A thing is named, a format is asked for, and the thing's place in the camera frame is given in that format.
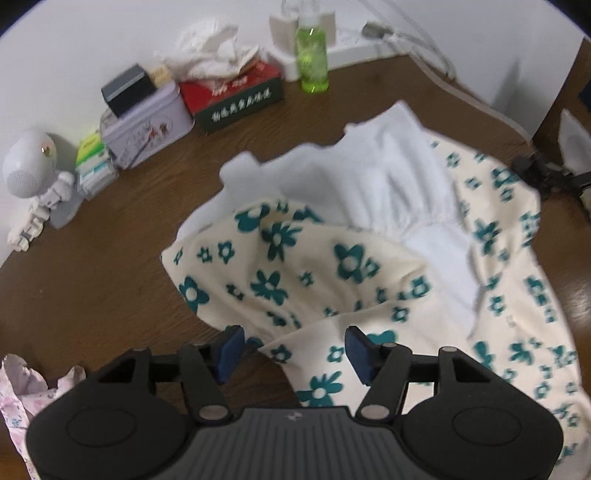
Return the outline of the white robot speaker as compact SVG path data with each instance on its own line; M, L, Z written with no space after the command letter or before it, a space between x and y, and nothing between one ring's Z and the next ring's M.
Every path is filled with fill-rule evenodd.
M57 147L45 132L24 132L8 150L2 165L8 192L29 200L24 217L7 235L7 244L15 252L26 252L43 232L53 211L72 199L76 178L57 168Z

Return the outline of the green spray bottle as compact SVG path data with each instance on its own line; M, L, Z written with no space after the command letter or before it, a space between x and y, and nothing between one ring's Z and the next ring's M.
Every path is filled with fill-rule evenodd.
M329 89L327 36L315 1L301 1L295 30L295 55L301 89L315 94Z

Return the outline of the small black box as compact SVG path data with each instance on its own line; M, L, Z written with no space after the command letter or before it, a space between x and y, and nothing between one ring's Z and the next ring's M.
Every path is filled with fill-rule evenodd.
M139 64L132 65L101 88L103 100L117 118L155 91L148 73Z

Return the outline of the pink floral garment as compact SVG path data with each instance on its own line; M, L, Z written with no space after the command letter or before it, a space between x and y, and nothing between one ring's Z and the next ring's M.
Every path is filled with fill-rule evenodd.
M26 433L33 418L44 408L86 379L81 366L72 367L50 388L44 377L15 354L1 361L1 413L11 441L24 461L31 479L40 476L26 447Z

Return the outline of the white floral tin box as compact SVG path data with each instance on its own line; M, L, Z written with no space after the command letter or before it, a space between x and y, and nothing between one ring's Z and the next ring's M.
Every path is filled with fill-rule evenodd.
M120 118L107 109L99 133L116 167L127 170L188 134L193 125L179 86L170 81Z

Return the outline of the white power strip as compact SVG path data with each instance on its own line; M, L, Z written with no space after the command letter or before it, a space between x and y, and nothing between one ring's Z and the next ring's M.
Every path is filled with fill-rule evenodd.
M402 47L394 42L389 35L382 39L370 39L365 37L361 31L337 27L337 42L335 46L328 46L329 71L404 54ZM280 69L283 79L287 82L295 82L300 79L296 54L285 54L271 43L264 48L263 58L266 63Z

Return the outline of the red green tissue box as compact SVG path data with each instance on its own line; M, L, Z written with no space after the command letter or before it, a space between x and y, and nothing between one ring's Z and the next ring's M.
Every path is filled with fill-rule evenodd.
M256 44L238 41L238 25L214 18L184 30L154 54L177 83L195 126L213 133L284 99L283 74Z

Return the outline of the green white tissue packs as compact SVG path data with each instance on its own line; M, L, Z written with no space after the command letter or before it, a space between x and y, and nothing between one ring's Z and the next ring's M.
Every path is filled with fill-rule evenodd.
M94 198L118 178L110 152L98 131L79 143L75 172L77 191L86 200Z

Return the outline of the white charger adapter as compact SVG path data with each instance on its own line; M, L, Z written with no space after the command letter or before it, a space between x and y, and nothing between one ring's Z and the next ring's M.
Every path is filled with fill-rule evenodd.
M335 27L335 12L322 12L321 27L325 31L325 40L329 47L337 42L337 27ZM297 19L270 15L270 35L273 45L285 54L296 53Z

